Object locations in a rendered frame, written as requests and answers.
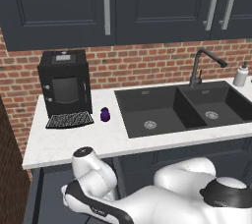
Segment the purple eggplant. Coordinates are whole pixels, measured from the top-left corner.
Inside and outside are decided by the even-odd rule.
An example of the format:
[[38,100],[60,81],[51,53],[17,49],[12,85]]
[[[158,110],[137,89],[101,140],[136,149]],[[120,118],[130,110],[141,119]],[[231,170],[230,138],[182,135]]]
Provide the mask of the purple eggplant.
[[110,120],[110,113],[107,107],[103,107],[100,110],[100,120],[102,122],[108,122]]

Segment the black double sink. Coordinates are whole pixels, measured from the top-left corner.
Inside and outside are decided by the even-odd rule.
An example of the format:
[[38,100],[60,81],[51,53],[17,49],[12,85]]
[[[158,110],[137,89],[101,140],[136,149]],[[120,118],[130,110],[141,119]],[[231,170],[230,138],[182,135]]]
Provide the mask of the black double sink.
[[225,81],[117,90],[130,139],[252,122],[252,101]]

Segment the black sink tap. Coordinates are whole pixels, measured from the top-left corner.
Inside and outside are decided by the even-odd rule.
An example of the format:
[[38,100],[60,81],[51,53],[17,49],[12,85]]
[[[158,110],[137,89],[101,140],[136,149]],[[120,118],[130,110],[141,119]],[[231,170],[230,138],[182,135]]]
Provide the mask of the black sink tap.
[[200,48],[197,51],[196,57],[195,57],[195,60],[194,60],[193,71],[192,71],[192,75],[191,75],[190,83],[189,83],[189,86],[191,88],[193,88],[195,84],[201,84],[202,83],[201,74],[199,74],[199,76],[197,76],[199,60],[200,60],[200,56],[201,56],[202,53],[206,54],[212,60],[216,61],[222,68],[225,68],[227,66],[227,63],[223,59],[219,58],[218,56],[216,56],[215,54],[213,54],[212,52],[208,51],[205,48]]

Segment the dark sink cupboard front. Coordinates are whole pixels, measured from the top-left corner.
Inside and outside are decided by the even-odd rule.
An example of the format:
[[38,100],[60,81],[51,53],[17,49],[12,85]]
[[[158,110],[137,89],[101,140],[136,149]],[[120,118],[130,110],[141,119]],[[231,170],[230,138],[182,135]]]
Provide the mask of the dark sink cupboard front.
[[155,172],[163,166],[193,157],[208,157],[218,177],[236,178],[252,188],[251,137],[114,157],[119,197],[152,185]]

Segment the white soap dispenser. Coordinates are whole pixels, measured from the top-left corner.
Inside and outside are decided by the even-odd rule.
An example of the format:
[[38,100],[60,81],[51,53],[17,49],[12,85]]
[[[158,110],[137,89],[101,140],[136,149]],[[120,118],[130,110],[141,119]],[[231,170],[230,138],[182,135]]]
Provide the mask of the white soap dispenser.
[[249,71],[247,67],[247,62],[244,61],[243,64],[236,71],[233,84],[235,86],[244,86],[248,73]]

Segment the black coffee machine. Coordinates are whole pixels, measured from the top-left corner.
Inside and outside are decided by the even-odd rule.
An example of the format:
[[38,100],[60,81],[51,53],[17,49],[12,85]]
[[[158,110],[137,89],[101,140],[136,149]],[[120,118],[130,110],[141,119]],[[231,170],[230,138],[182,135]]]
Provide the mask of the black coffee machine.
[[49,121],[46,129],[90,125],[93,107],[86,51],[44,51],[37,66]]

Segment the wide dark wall cupboard door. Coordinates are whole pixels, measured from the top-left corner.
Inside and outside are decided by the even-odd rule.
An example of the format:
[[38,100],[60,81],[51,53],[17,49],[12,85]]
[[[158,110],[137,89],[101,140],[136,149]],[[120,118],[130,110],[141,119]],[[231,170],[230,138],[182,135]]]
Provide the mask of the wide dark wall cupboard door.
[[113,45],[115,0],[110,0],[110,27],[111,35],[105,35],[103,0],[0,0],[0,28],[9,51]]

